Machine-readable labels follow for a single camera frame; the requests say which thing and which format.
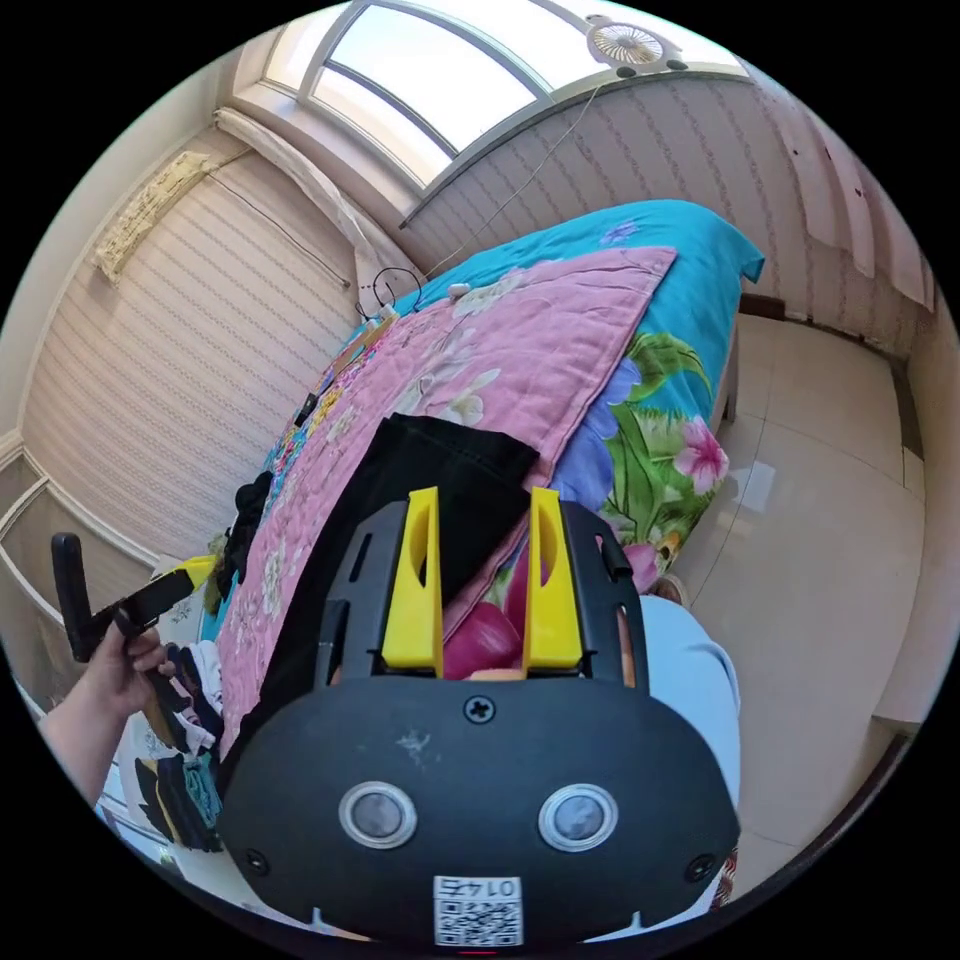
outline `pink quilt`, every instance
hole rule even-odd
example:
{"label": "pink quilt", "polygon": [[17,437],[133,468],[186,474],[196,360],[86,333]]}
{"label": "pink quilt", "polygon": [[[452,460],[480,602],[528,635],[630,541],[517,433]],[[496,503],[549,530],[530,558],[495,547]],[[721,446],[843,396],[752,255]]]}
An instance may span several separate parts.
{"label": "pink quilt", "polygon": [[[508,433],[540,452],[527,487],[547,485],[675,257],[669,247],[618,248],[511,270],[455,303],[442,300],[401,318],[359,374],[348,369],[331,386],[257,531],[217,640],[221,753],[259,700],[303,567],[380,421],[400,412]],[[447,636],[484,595],[523,529],[448,606]]]}

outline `wallpaper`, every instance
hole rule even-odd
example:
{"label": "wallpaper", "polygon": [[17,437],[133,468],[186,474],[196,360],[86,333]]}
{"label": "wallpaper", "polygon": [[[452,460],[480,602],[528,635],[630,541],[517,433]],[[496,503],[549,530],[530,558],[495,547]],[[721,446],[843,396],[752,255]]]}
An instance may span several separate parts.
{"label": "wallpaper", "polygon": [[[216,161],[244,146],[211,128],[185,149]],[[164,216],[116,287],[82,264],[30,386],[27,449],[141,546],[205,552],[355,328],[354,269],[292,181],[255,153],[234,160]]]}
{"label": "wallpaper", "polygon": [[[583,109],[575,104],[467,169],[404,229],[424,269],[448,256],[536,169]],[[849,253],[805,228],[800,184],[778,132],[777,103],[737,80],[658,78],[601,93],[536,179],[445,268],[477,250],[591,210],[672,197],[715,210],[767,256],[746,289],[898,356],[929,314],[879,269],[864,277]]]}

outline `cable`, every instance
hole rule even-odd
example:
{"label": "cable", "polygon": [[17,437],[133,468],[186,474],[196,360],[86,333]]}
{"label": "cable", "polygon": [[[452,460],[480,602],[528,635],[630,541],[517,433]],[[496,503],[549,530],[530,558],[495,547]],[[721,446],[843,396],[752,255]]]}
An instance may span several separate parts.
{"label": "cable", "polygon": [[[240,156],[242,156],[242,154],[238,154],[237,157],[231,157],[231,159],[236,160]],[[286,229],[284,229],[283,226],[277,223],[277,221],[274,220],[273,217],[271,217],[268,213],[264,213],[263,210],[261,210],[255,203],[252,203],[242,193],[239,193],[238,191],[234,190],[233,187],[231,187],[228,183],[225,183],[219,177],[215,177],[213,173],[208,173],[207,179],[212,180],[214,183],[219,183],[224,190],[228,190],[235,197],[237,197],[237,199],[242,200],[252,210],[256,210],[256,212],[259,213],[261,217],[264,217],[266,220],[269,220],[295,247],[297,247],[299,250],[302,250],[311,259],[316,260],[316,262],[319,263],[320,266],[323,267],[326,271],[333,274],[333,276],[336,277],[337,280],[339,280],[340,283],[343,285],[344,290],[350,289],[350,281],[346,277],[341,277],[340,274],[333,269],[333,267],[331,267],[328,263],[324,263],[324,261],[321,260],[320,257],[318,257],[312,250],[307,249],[307,247],[305,247],[302,243],[300,243],[300,241],[297,240],[296,237],[292,236]]]}
{"label": "cable", "polygon": [[556,150],[557,147],[559,147],[560,144],[563,143],[563,141],[566,140],[567,137],[570,136],[571,133],[573,133],[573,131],[574,131],[574,129],[576,128],[577,124],[583,119],[583,115],[587,112],[587,107],[589,107],[590,104],[593,103],[594,97],[596,97],[596,95],[600,92],[600,90],[601,90],[603,87],[605,87],[605,86],[606,86],[606,83],[601,83],[601,84],[599,84],[598,86],[596,86],[596,87],[593,88],[593,93],[590,94],[590,98],[589,98],[589,99],[587,100],[587,102],[583,105],[583,109],[580,111],[579,115],[577,116],[577,119],[574,120],[573,123],[570,124],[570,126],[567,128],[566,132],[565,132],[565,133],[560,137],[560,139],[557,140],[557,142],[547,151],[546,156],[540,161],[540,165],[537,167],[537,169],[534,170],[533,173],[531,173],[530,176],[529,176],[522,184],[520,184],[520,186],[517,187],[517,189],[514,190],[513,193],[511,193],[510,196],[507,197],[507,199],[504,200],[503,203],[501,203],[499,207],[497,207],[497,209],[493,212],[493,214],[490,216],[490,218],[489,218],[488,220],[486,220],[486,221],[484,222],[484,224],[477,229],[476,233],[472,234],[468,240],[465,240],[462,244],[460,244],[460,246],[457,247],[457,249],[454,250],[453,253],[447,255],[446,257],[444,257],[439,263],[434,264],[434,265],[424,274],[424,276],[425,276],[427,279],[430,278],[430,274],[433,273],[433,271],[436,270],[437,267],[442,267],[448,260],[452,260],[461,250],[463,250],[464,247],[466,247],[466,246],[467,246],[468,244],[470,244],[470,243],[473,243],[473,241],[476,240],[477,237],[480,236],[480,234],[483,233],[483,231],[486,230],[487,227],[490,226],[490,224],[493,222],[493,220],[496,219],[496,217],[498,217],[498,216],[500,215],[500,212],[503,210],[503,208],[504,208],[511,200],[513,200],[515,197],[519,196],[520,192],[521,192],[522,190],[525,190],[525,189],[533,182],[533,180],[534,180],[534,178],[536,177],[536,175],[543,169],[543,165],[553,156],[554,150]]}
{"label": "cable", "polygon": [[[420,282],[420,278],[419,278],[412,270],[408,270],[406,267],[384,267],[384,268],[373,278],[373,283],[371,283],[371,284],[365,284],[364,286],[360,287],[360,290],[361,290],[361,291],[363,291],[363,290],[372,290],[372,291],[373,291],[373,295],[377,298],[377,303],[379,303],[381,307],[387,306],[387,302],[383,300],[383,298],[380,296],[379,293],[377,293],[377,281],[378,281],[385,273],[388,273],[388,272],[391,271],[391,270],[397,270],[397,271],[399,271],[400,273],[409,273],[410,276],[413,277],[413,282],[417,285],[417,299],[416,299],[416,301],[414,302],[413,307],[411,308],[411,310],[412,310],[413,313],[416,313],[416,312],[417,312],[417,307],[420,306],[420,301],[423,299],[423,284]],[[397,295],[393,292],[393,287],[390,286],[390,282],[389,282],[388,280],[384,280],[384,281],[383,281],[383,285],[390,291],[390,296],[392,297],[392,299],[390,300],[390,306],[391,306],[391,307],[392,307],[392,306],[395,306],[395,305],[396,305],[396,302],[397,302]],[[365,310],[363,309],[363,307],[360,305],[360,301],[359,301],[359,300],[357,300],[357,302],[353,305],[353,309],[356,310],[357,313],[359,313],[360,316],[361,316],[364,320],[374,320],[374,319],[376,318],[375,316],[374,316],[374,317],[368,317],[368,316],[367,316],[366,311],[365,311]]]}

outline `white curtain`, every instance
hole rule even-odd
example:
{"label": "white curtain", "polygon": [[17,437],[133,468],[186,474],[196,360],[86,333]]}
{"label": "white curtain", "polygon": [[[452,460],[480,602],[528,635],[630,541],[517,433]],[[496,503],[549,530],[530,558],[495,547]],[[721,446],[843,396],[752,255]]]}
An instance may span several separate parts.
{"label": "white curtain", "polygon": [[346,237],[354,249],[357,286],[370,287],[377,274],[388,267],[410,270],[423,282],[420,271],[406,254],[337,189],[336,184],[292,144],[262,124],[229,107],[214,114],[225,133],[253,147],[282,170]]}
{"label": "white curtain", "polygon": [[930,268],[912,231],[873,175],[818,116],[756,67],[750,74],[771,98],[774,119],[800,184],[807,232],[846,250],[857,270],[881,269],[905,297],[934,307]]}

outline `tiled floor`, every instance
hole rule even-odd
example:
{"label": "tiled floor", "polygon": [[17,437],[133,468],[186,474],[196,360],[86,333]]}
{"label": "tiled floor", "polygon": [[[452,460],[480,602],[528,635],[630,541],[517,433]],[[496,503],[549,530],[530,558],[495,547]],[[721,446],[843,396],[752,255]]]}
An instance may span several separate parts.
{"label": "tiled floor", "polygon": [[674,566],[740,681],[735,896],[809,843],[890,742],[871,714],[910,616],[924,515],[886,363],[796,324],[738,323],[738,415],[719,437],[730,475]]}

